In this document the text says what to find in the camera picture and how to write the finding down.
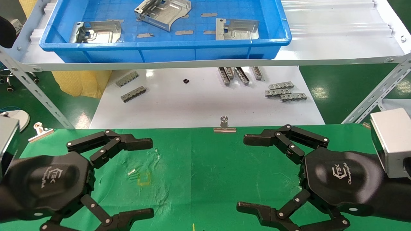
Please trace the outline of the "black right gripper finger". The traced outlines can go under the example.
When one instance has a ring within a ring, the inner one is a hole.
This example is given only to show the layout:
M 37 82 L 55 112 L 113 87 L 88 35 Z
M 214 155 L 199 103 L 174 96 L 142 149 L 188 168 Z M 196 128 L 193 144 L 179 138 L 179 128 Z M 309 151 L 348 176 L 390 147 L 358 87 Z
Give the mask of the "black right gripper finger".
M 292 200 L 289 200 L 282 208 L 275 209 L 261 204 L 237 203 L 237 211 L 255 215 L 260 225 L 276 228 L 279 231 L 344 231 L 350 226 L 350 222 L 338 210 L 328 209 L 330 220 L 298 226 L 291 220 L 291 216 L 311 197 L 308 190 L 302 190 Z
M 305 152 L 295 143 L 317 149 L 327 148 L 329 139 L 290 124 L 277 130 L 263 130 L 260 134 L 246 134 L 243 143 L 247 146 L 275 146 L 294 164 L 304 164 Z

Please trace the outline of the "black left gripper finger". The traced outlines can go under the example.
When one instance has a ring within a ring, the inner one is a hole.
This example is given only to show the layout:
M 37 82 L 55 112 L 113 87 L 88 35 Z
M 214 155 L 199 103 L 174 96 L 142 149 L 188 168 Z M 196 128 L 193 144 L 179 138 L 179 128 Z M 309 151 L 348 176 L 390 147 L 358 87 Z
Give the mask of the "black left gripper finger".
M 83 206 L 85 206 L 100 222 L 101 224 L 95 229 L 96 231 L 129 231 L 134 222 L 138 220 L 151 219 L 154 217 L 154 210 L 140 209 L 120 212 L 113 216 L 108 213 L 94 200 L 90 195 L 86 194 L 80 199 Z M 76 229 L 64 227 L 60 225 L 63 216 L 54 214 L 50 220 L 41 225 L 41 231 L 75 231 Z
M 98 151 L 90 156 L 89 162 L 93 168 L 99 169 L 122 150 L 136 151 L 153 148 L 153 140 L 151 138 L 137 139 L 131 133 L 118 134 L 112 130 L 104 130 L 69 141 L 66 147 L 69 152 L 74 151 L 78 154 L 98 148 Z

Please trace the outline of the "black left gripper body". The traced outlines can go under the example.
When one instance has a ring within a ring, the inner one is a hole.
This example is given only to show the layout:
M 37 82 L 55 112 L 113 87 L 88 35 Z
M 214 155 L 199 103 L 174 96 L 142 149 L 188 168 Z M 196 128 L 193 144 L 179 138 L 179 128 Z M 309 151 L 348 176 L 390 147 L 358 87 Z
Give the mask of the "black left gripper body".
M 93 167 L 76 152 L 16 159 L 3 178 L 3 221 L 69 218 L 94 183 Z

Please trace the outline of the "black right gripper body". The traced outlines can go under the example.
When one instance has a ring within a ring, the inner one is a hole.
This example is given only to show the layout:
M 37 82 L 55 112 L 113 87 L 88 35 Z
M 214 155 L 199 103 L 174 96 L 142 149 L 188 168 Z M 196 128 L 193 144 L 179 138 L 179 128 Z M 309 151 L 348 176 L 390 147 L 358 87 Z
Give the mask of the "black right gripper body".
M 318 148 L 305 156 L 304 167 L 309 189 L 326 206 L 356 216 L 375 214 L 385 176 L 376 155 Z

